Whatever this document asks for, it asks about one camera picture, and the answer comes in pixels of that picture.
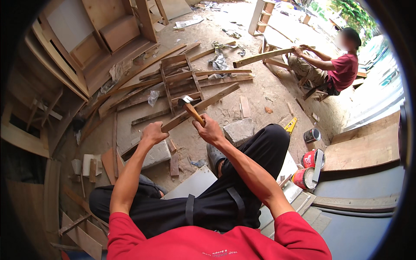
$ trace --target stone block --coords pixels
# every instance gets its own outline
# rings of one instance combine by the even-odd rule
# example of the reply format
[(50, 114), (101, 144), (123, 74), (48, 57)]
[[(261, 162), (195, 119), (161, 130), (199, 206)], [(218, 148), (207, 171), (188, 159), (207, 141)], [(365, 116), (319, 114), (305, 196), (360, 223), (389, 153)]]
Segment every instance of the stone block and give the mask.
[(153, 165), (167, 161), (171, 158), (171, 153), (169, 152), (168, 144), (166, 140), (158, 143), (153, 146), (152, 149), (147, 153), (143, 161), (142, 169), (149, 168)]
[(235, 147), (239, 147), (254, 135), (254, 123), (251, 117), (244, 118), (224, 127), (224, 135)]

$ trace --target red t-shirt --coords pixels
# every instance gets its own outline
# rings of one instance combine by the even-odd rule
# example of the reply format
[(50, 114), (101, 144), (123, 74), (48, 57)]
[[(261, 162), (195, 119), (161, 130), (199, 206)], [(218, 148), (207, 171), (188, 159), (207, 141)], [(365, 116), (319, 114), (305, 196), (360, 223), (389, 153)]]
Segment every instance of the red t-shirt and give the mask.
[(275, 240), (238, 226), (225, 234), (185, 226), (146, 239), (131, 218), (111, 214), (107, 259), (332, 259), (323, 238), (296, 212), (275, 220)]
[(328, 76), (331, 76), (335, 89), (342, 91), (351, 86), (358, 73), (357, 55), (344, 54), (331, 62), (335, 70), (328, 70)]

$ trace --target tree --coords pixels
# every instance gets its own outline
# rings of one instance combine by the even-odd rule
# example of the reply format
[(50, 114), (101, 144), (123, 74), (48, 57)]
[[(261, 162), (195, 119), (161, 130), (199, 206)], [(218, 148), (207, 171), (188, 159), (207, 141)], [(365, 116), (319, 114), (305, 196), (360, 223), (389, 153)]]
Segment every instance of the tree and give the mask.
[(364, 37), (361, 39), (365, 46), (372, 37), (372, 31), (376, 28), (376, 22), (368, 15), (361, 6), (354, 0), (331, 0), (330, 7), (338, 12), (342, 10), (340, 16), (347, 22), (347, 26), (353, 28), (358, 33), (361, 28), (365, 30)]

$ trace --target shoe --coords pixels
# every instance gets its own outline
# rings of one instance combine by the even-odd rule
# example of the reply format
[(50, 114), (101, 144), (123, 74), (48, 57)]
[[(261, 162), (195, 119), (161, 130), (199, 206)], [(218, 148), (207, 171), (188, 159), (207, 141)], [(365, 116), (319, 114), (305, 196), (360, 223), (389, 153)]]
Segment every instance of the shoe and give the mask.
[(168, 193), (168, 191), (165, 188), (157, 185), (151, 179), (147, 178), (143, 174), (140, 174), (139, 183), (143, 183), (143, 184), (147, 184), (147, 185), (153, 186), (156, 189), (160, 190), (164, 195), (166, 195)]
[(211, 144), (207, 144), (208, 158), (214, 175), (218, 178), (218, 165), (227, 157)]

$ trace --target hand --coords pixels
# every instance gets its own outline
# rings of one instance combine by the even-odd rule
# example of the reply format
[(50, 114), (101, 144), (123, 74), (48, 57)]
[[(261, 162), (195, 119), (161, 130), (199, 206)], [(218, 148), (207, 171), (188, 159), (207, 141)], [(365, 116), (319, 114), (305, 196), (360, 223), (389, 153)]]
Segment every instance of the hand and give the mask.
[(160, 143), (169, 137), (169, 133), (162, 133), (163, 122), (150, 123), (143, 129), (142, 141), (148, 141), (151, 145)]
[(301, 44), (299, 45), (299, 47), (304, 47), (307, 51), (310, 51), (310, 52), (314, 51), (313, 48), (311, 48), (309, 45), (306, 45), (306, 44)]
[(293, 48), (293, 54), (296, 56), (296, 57), (299, 57), (299, 58), (301, 58), (302, 57), (302, 55), (303, 55), (303, 52), (298, 48), (298, 47), (296, 47), (296, 46), (292, 46), (292, 48)]
[(192, 121), (193, 126), (205, 142), (212, 144), (213, 146), (218, 145), (218, 143), (224, 139), (223, 132), (221, 131), (218, 122), (210, 118), (207, 114), (202, 114), (201, 117), (205, 120), (205, 127), (202, 127), (196, 120)]

